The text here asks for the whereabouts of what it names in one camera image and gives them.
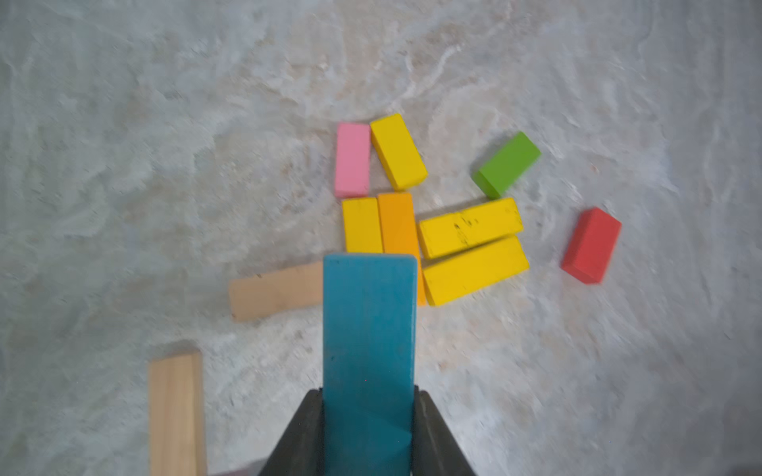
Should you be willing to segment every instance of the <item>white marble surface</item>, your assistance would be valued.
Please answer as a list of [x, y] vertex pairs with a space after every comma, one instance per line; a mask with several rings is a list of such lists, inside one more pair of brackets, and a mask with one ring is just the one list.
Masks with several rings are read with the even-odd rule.
[[[762, 3], [2, 0], [0, 472], [147, 474], [146, 363], [204, 355], [210, 473], [321, 385], [321, 312], [231, 278], [342, 247], [337, 121], [400, 112], [420, 216], [524, 130], [532, 269], [418, 316], [416, 380], [481, 476], [762, 462]], [[388, 181], [374, 159], [372, 187]], [[602, 286], [577, 214], [623, 223]]]

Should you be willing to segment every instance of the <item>yellow wooden block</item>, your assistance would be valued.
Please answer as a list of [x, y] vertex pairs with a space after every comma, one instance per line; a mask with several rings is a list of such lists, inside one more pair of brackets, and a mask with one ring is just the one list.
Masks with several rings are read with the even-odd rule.
[[341, 202], [348, 253], [383, 253], [378, 200], [353, 198]]
[[407, 190], [424, 181], [426, 166], [402, 116], [395, 114], [370, 123], [370, 138], [394, 190]]
[[523, 230], [512, 198], [472, 206], [418, 223], [426, 259], [447, 256]]
[[421, 250], [415, 232], [415, 212], [410, 193], [382, 193], [378, 196], [383, 252], [412, 254], [418, 260], [418, 305], [426, 305]]
[[529, 269], [515, 235], [424, 269], [426, 297], [442, 305]]

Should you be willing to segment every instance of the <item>toy block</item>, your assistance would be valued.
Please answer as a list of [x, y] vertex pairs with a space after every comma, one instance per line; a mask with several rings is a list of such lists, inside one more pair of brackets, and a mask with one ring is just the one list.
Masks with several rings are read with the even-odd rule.
[[486, 196], [500, 198], [540, 155], [527, 134], [518, 133], [508, 144], [484, 164], [473, 180]]
[[326, 476], [408, 476], [418, 264], [403, 254], [325, 257]]
[[257, 274], [228, 284], [233, 321], [252, 321], [323, 302], [323, 262]]
[[370, 126], [340, 123], [336, 131], [337, 198], [367, 196], [370, 188]]
[[375, 197], [343, 200], [348, 253], [383, 253], [379, 204]]
[[516, 235], [424, 269], [429, 304], [442, 305], [529, 269]]
[[418, 305], [426, 305], [421, 249], [415, 231], [415, 211], [410, 193], [381, 193], [378, 196], [383, 252], [412, 254], [418, 261]]
[[621, 229], [622, 223], [600, 208], [583, 212], [561, 269], [585, 284], [601, 283]]
[[519, 209], [512, 198], [472, 206], [418, 223], [427, 260], [467, 250], [523, 231]]
[[156, 360], [148, 366], [151, 476], [205, 476], [201, 353]]
[[370, 123], [370, 138], [389, 181], [398, 192], [424, 181], [428, 172], [402, 116], [394, 114]]

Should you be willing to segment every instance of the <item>green wooden block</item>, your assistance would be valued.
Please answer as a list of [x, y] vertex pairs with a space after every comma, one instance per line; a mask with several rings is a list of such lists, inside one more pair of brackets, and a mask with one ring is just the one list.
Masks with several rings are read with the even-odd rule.
[[518, 133], [472, 178], [488, 197], [500, 198], [539, 155], [539, 149], [529, 140], [527, 134]]

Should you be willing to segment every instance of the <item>pink wooden block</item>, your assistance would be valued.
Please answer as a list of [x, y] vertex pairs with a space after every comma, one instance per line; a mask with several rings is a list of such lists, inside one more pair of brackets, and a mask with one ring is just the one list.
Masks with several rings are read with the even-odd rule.
[[370, 188], [370, 125], [339, 123], [336, 132], [337, 198], [367, 196]]

